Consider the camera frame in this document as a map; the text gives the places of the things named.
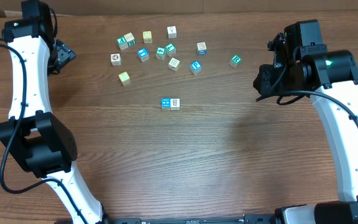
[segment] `yellow cube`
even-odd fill
[[[151,31],[143,31],[143,41],[145,44],[151,44],[153,42]]]
[[[123,85],[128,85],[131,83],[131,79],[129,79],[129,75],[127,72],[122,72],[118,75]]]

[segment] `table surface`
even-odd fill
[[[76,53],[48,78],[55,116],[74,134],[78,165],[94,196],[114,217],[230,217],[337,200],[328,141],[309,99],[278,106],[256,103],[252,82],[272,63],[265,42],[297,21],[318,19],[329,50],[350,50],[358,64],[358,11],[59,17],[58,38]],[[0,35],[4,22],[0,19]],[[178,37],[167,39],[167,26]],[[142,43],[151,30],[152,44]],[[137,43],[120,51],[116,38]],[[173,42],[177,72],[157,46]],[[196,43],[208,53],[197,56]],[[150,59],[136,51],[146,47]],[[110,54],[120,53],[113,67]],[[238,54],[237,69],[229,65]],[[190,72],[199,60],[203,71]],[[130,86],[118,74],[127,71]],[[11,106],[12,68],[0,49],[0,123]],[[161,98],[181,99],[162,111]],[[0,162],[4,151],[0,143]],[[21,189],[36,181],[9,156],[6,182]],[[11,195],[0,186],[0,223],[51,223],[69,218],[49,186]]]

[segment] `cube face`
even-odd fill
[[[110,59],[112,65],[121,65],[121,56],[119,54],[111,54]]]
[[[137,55],[139,56],[139,58],[142,62],[144,62],[150,58],[149,52],[146,50],[146,48],[142,48],[142,49],[138,50]]]
[[[197,54],[198,55],[206,54],[206,44],[205,44],[205,42],[197,43]]]
[[[132,35],[132,33],[128,33],[128,34],[124,35],[124,38],[128,43],[128,47],[136,44],[135,37]]]
[[[190,65],[190,70],[191,72],[193,72],[194,75],[199,74],[199,72],[201,71],[203,67],[201,66],[201,64],[198,61],[193,62]]]
[[[171,109],[171,99],[169,99],[169,98],[162,98],[162,99],[161,99],[161,109],[163,109],[163,110],[170,110],[170,109]]]
[[[155,52],[155,56],[158,59],[164,60],[165,59],[165,48],[163,47],[157,47],[157,51]]]
[[[131,79],[129,79],[129,75],[127,72],[122,72],[118,75],[123,85],[128,85],[131,83]]]
[[[175,26],[167,27],[167,30],[168,30],[169,39],[177,37],[177,27]]]
[[[143,31],[143,42],[145,44],[151,44],[153,42],[151,31]]]
[[[180,99],[171,99],[171,110],[180,110]]]
[[[173,43],[169,43],[167,46],[165,46],[165,49],[167,50],[167,55],[169,57],[172,57],[177,52],[177,48]]]
[[[121,49],[121,50],[124,50],[126,48],[128,48],[128,43],[125,39],[125,37],[120,37],[117,39],[117,44],[118,44],[118,47]]]
[[[237,68],[237,66],[240,64],[241,61],[242,61],[242,59],[240,58],[240,56],[235,55],[235,56],[233,56],[233,58],[230,59],[230,65],[233,68]]]
[[[175,72],[179,69],[180,61],[175,58],[171,58],[171,61],[168,63],[168,68],[174,70]]]

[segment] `wooden table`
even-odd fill
[[[272,63],[265,42],[297,21],[318,19],[329,50],[350,50],[358,64],[358,12],[280,12],[151,16],[59,17],[58,38],[76,53],[48,79],[53,112],[74,134],[78,165],[88,187],[118,217],[229,217],[337,200],[328,142],[309,99],[277,106],[256,103],[252,82]],[[0,19],[0,35],[4,22]],[[167,26],[178,37],[167,39]],[[142,43],[151,30],[153,44]],[[134,47],[116,38],[132,32]],[[177,46],[179,71],[157,60],[157,46]],[[197,56],[196,43],[208,53]],[[136,51],[146,47],[150,59]],[[121,53],[122,65],[109,56]],[[229,65],[238,54],[237,69]],[[203,71],[190,72],[199,60]],[[127,71],[130,86],[118,74]],[[0,123],[12,95],[11,59],[0,49]],[[162,111],[161,98],[181,99],[180,111]],[[0,162],[3,145],[0,143]],[[11,156],[6,182],[34,183]],[[51,223],[69,214],[48,186],[22,195],[0,187],[0,223]]]

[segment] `wire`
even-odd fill
[[[324,93],[319,93],[319,92],[315,92],[315,91],[306,91],[306,90],[284,91],[284,92],[273,94],[273,95],[261,96],[256,99],[256,102],[258,102],[260,100],[264,100],[264,99],[272,97],[272,96],[279,96],[282,98],[282,96],[291,96],[291,95],[292,96],[314,95],[314,96],[320,96],[327,100],[331,100],[332,102],[334,102],[335,104],[340,106],[342,109],[344,109],[349,114],[349,118],[351,118],[353,120],[353,122],[356,124],[356,127],[358,128],[358,117],[347,106],[345,106],[343,103],[341,103],[339,100],[337,100],[329,95],[326,95]]]
[[[29,191],[35,187],[38,187],[40,186],[41,184],[44,184],[46,182],[55,182],[57,183],[58,186],[60,186],[63,191],[66,193],[66,196],[68,198],[68,200],[70,201],[71,205],[73,206],[75,212],[77,213],[77,215],[79,217],[81,217],[82,221],[85,223],[85,224],[88,224],[88,222],[85,220],[85,217],[83,216],[83,214],[81,213],[81,211],[78,209],[78,207],[76,206],[73,198],[71,197],[70,193],[68,192],[68,190],[66,189],[66,187],[63,185],[63,183],[59,180],[56,180],[56,179],[44,179],[44,180],[41,180],[35,184],[32,184],[24,189],[21,189],[21,190],[12,190],[10,189],[6,184],[5,184],[5,180],[4,180],[4,171],[5,171],[5,165],[6,165],[6,160],[7,160],[7,157],[9,155],[9,151],[11,150],[11,147],[12,147],[12,143],[16,137],[16,134],[21,126],[21,122],[23,120],[23,117],[24,117],[24,112],[25,112],[25,107],[26,107],[26,96],[27,96],[27,72],[26,72],[26,69],[25,69],[25,64],[24,64],[24,60],[22,58],[22,56],[18,53],[17,50],[13,49],[12,47],[8,46],[8,45],[4,45],[4,44],[0,44],[0,47],[2,48],[5,48],[5,49],[8,49],[10,50],[11,52],[14,52],[17,57],[19,58],[20,60],[20,63],[22,65],[22,71],[23,71],[23,95],[22,95],[22,103],[21,103],[21,111],[20,111],[20,115],[19,115],[19,118],[17,119],[16,121],[16,125],[15,125],[15,128],[13,129],[13,132],[12,132],[12,135],[11,135],[11,138],[9,139],[8,141],[8,144],[6,146],[6,149],[5,149],[5,153],[2,157],[2,162],[1,162],[1,168],[0,168],[0,183],[1,183],[1,187],[8,193],[11,193],[11,194],[21,194],[21,193],[24,193],[26,191]]]

